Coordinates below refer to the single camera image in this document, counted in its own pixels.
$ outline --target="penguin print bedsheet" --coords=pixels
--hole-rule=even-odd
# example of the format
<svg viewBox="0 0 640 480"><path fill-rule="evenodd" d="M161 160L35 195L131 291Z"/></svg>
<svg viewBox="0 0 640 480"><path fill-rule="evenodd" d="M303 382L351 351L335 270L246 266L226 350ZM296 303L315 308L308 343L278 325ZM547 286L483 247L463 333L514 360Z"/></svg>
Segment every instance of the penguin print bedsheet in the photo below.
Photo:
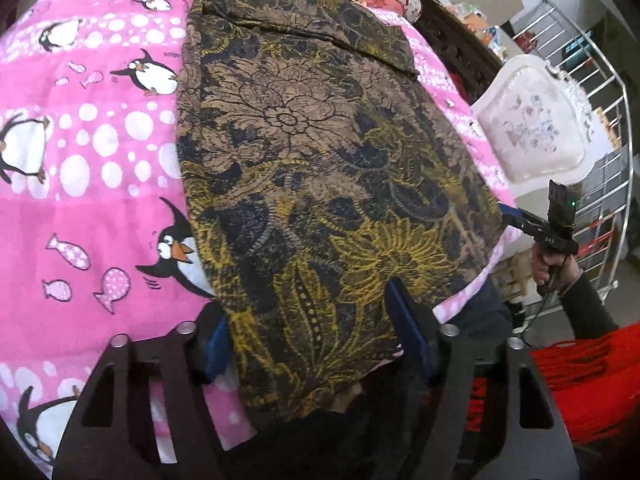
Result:
<svg viewBox="0 0 640 480"><path fill-rule="evenodd" d="M213 297L186 215L175 148L177 75L192 0L38 0L0 38L0 415L46 473L110 338L163 335ZM420 82L496 197L504 174L444 66L403 18ZM438 306L456 314L492 262ZM151 412L175 461L160 388ZM249 439L233 363L206 399L225 448Z"/></svg>

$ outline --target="leaf pattern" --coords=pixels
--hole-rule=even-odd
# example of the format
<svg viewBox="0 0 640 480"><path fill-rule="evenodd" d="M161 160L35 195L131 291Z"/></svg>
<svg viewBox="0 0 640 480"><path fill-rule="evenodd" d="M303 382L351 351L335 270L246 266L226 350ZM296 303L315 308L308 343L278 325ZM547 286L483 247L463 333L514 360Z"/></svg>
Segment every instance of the leaf pattern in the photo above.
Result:
<svg viewBox="0 0 640 480"><path fill-rule="evenodd" d="M194 0L183 59L184 192L261 429L390 358L386 280L433 308L500 215L400 28L351 0Z"/></svg>

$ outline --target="penguin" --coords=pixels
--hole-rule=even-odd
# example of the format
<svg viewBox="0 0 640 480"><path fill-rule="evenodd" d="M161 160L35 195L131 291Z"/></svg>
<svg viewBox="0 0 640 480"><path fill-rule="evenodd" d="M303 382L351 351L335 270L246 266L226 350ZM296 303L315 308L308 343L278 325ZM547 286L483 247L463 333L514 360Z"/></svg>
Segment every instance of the penguin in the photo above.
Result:
<svg viewBox="0 0 640 480"><path fill-rule="evenodd" d="M80 23L82 23L80 19L52 23L40 33L38 43L47 52L53 52L54 47L71 46L78 38Z"/></svg>
<svg viewBox="0 0 640 480"><path fill-rule="evenodd" d="M142 4L147 10L171 10L171 4L167 0L132 0Z"/></svg>
<svg viewBox="0 0 640 480"><path fill-rule="evenodd" d="M73 386L72 396L29 408L32 393L33 386L29 386L18 403L18 420L15 423L18 437L31 453L54 466L62 434L76 406L80 390Z"/></svg>
<svg viewBox="0 0 640 480"><path fill-rule="evenodd" d="M11 184L7 171L24 176L36 176L43 184L45 179L44 156L47 147L48 117L18 121L17 114L0 130L0 178Z"/></svg>
<svg viewBox="0 0 640 480"><path fill-rule="evenodd" d="M167 65L154 61L149 53L140 49L145 57L130 61L124 70L114 70L113 75L128 75L135 86L145 91L145 96L169 95L178 88L175 72Z"/></svg>
<svg viewBox="0 0 640 480"><path fill-rule="evenodd" d="M161 231L156 250L159 259L152 266L136 269L155 278L173 277L184 288L203 298L213 298L214 291L205 276L196 252L191 224L180 210L164 197L160 197L174 214L174 223Z"/></svg>

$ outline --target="black sleeve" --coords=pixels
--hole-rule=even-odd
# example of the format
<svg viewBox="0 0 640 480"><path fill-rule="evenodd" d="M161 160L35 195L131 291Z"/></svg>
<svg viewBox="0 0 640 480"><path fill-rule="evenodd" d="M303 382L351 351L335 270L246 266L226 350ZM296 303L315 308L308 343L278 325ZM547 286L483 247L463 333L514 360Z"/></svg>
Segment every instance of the black sleeve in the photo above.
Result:
<svg viewBox="0 0 640 480"><path fill-rule="evenodd" d="M576 339L597 339L619 328L584 273L560 301Z"/></svg>

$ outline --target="pink fish print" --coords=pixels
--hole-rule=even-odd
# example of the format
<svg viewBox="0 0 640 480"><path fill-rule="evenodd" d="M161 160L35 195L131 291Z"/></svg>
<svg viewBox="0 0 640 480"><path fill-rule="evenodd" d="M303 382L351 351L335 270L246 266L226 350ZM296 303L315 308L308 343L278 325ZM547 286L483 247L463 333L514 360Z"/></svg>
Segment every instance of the pink fish print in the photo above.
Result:
<svg viewBox="0 0 640 480"><path fill-rule="evenodd" d="M94 298L110 314L113 311L113 303L124 298L131 288L129 275L118 267L111 267L102 276L102 292L94 292Z"/></svg>
<svg viewBox="0 0 640 480"><path fill-rule="evenodd" d="M82 247L70 242L61 242L58 240L58 235L55 233L51 235L45 249L54 249L58 251L60 256L62 256L69 265L76 269L87 270L91 267L89 255Z"/></svg>
<svg viewBox="0 0 640 480"><path fill-rule="evenodd" d="M71 301L71 286L65 280L53 280L45 282L42 280L42 290L44 290L44 298L53 298L54 300L66 303Z"/></svg>

